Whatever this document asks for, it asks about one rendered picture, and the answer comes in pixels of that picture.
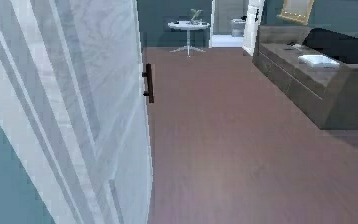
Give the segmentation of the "gold framed picture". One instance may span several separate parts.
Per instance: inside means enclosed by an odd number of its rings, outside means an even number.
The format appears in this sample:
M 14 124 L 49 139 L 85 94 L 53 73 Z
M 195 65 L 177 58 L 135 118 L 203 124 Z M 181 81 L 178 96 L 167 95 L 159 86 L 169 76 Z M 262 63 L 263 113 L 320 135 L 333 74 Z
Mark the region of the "gold framed picture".
M 307 25 L 314 0 L 284 0 L 279 18 Z

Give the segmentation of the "dark brown wooden cabinet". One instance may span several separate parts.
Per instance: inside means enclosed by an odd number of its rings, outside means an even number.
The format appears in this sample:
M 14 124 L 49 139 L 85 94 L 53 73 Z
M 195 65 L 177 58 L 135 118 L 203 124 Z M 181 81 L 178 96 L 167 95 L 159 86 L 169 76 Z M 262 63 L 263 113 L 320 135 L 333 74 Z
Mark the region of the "dark brown wooden cabinet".
M 358 130 L 358 64 L 339 60 L 338 68 L 312 68 L 302 55 L 324 55 L 302 44 L 313 28 L 261 25 L 257 31 L 253 64 L 317 127 Z M 303 50 L 285 50 L 287 44 Z

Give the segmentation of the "grey bin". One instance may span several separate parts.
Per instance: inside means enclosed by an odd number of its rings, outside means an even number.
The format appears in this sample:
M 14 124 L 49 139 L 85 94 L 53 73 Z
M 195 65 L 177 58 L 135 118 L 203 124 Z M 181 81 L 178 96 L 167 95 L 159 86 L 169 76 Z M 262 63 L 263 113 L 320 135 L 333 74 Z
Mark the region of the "grey bin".
M 243 37 L 246 21 L 243 19 L 231 20 L 231 35 L 233 37 Z

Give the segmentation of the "white round side table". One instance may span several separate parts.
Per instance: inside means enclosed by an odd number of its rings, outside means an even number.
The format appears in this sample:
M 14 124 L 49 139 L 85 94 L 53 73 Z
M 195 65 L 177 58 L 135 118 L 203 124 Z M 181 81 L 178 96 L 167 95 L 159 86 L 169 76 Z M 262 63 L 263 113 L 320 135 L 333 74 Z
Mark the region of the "white round side table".
M 199 22 L 197 24 L 191 24 L 190 21 L 179 21 L 179 24 L 174 24 L 174 22 L 169 22 L 168 27 L 174 30 L 180 30 L 186 32 L 186 45 L 175 49 L 175 52 L 186 50 L 187 56 L 190 56 L 191 50 L 201 52 L 200 48 L 191 45 L 191 32 L 206 30 L 207 28 L 210 27 L 210 24 L 207 22 Z

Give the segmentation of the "white room door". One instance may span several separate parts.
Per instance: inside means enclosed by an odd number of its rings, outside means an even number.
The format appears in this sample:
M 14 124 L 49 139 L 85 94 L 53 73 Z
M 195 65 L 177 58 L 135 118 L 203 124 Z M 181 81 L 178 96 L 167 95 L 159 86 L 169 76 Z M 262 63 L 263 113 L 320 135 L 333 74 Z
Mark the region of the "white room door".
M 136 0 L 0 0 L 0 127 L 55 224 L 147 224 Z
M 247 18 L 244 29 L 243 49 L 250 56 L 253 55 L 257 36 L 258 26 L 261 22 L 265 0 L 249 0 L 247 7 Z M 258 21 L 255 22 L 256 10 L 259 9 Z

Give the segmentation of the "white rectangular box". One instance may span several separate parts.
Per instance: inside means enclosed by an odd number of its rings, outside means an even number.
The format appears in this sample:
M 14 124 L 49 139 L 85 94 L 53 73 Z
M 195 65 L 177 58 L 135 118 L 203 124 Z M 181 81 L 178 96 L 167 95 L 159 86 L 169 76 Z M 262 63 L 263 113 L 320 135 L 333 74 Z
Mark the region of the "white rectangular box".
M 298 57 L 300 62 L 312 68 L 338 68 L 340 64 L 325 55 L 302 55 Z

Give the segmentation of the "green house plant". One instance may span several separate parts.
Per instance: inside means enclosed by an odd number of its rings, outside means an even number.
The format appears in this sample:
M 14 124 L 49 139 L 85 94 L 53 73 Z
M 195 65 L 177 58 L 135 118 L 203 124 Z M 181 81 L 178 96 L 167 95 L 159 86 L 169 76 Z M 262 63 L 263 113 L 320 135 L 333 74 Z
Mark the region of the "green house plant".
M 191 19 L 190 19 L 190 23 L 191 24 L 197 24 L 198 22 L 198 20 L 197 20 L 197 18 L 199 17 L 199 15 L 201 14 L 201 12 L 203 11 L 203 10 L 201 10 L 201 9 L 191 9 L 190 10 L 191 11 L 191 13 L 192 13 L 192 17 L 191 17 Z

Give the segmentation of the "black television set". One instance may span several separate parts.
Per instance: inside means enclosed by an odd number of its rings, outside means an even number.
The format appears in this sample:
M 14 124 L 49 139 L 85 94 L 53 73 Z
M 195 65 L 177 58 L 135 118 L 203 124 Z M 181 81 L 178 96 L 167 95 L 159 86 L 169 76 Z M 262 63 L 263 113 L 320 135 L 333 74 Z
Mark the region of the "black television set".
M 323 28 L 313 28 L 302 44 L 346 64 L 358 64 L 358 38 Z

